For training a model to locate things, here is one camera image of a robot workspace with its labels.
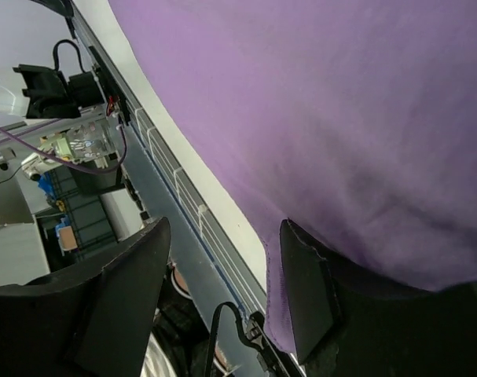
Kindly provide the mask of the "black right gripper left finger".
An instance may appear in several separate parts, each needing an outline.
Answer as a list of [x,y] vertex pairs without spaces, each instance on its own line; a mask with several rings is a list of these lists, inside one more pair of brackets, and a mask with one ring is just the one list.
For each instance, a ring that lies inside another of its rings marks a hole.
[[28,284],[0,287],[0,376],[138,376],[171,247],[159,218]]

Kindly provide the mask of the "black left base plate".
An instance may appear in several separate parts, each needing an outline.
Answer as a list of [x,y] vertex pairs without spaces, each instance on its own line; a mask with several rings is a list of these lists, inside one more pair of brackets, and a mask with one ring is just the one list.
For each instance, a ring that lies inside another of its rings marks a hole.
[[94,62],[94,72],[96,73],[100,86],[105,94],[108,106],[107,113],[112,114],[112,108],[120,113],[123,122],[128,124],[131,121],[130,111],[127,106],[127,97],[113,77],[111,70],[106,66],[104,59],[94,46],[87,47],[88,52]]

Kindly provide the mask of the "purple trousers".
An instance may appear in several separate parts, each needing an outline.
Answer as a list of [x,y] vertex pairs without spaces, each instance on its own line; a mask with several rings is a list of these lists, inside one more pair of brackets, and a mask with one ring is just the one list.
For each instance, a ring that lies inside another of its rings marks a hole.
[[477,1],[113,1],[180,131],[266,251],[295,348],[291,219],[425,291],[477,281]]

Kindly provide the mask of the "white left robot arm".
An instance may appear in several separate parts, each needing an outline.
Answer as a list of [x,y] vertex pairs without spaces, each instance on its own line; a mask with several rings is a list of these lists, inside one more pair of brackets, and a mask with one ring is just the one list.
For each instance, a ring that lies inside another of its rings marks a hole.
[[0,113],[25,119],[77,119],[83,108],[104,102],[89,71],[65,78],[61,71],[43,66],[0,68]]

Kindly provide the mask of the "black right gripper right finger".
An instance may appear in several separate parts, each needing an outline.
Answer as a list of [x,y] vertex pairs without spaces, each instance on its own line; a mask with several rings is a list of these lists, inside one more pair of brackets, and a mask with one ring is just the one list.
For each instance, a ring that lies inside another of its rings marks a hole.
[[295,353],[309,376],[477,376],[477,283],[439,293],[399,284],[289,220],[280,244]]

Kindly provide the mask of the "aluminium rail frame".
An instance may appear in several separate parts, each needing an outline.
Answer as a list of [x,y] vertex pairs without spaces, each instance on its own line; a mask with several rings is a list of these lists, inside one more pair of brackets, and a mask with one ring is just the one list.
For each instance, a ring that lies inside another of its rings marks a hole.
[[170,219],[171,257],[206,324],[232,302],[267,344],[253,317],[266,309],[259,238],[168,115],[106,1],[75,1],[76,32],[90,58],[110,71],[131,114],[124,164],[149,213]]

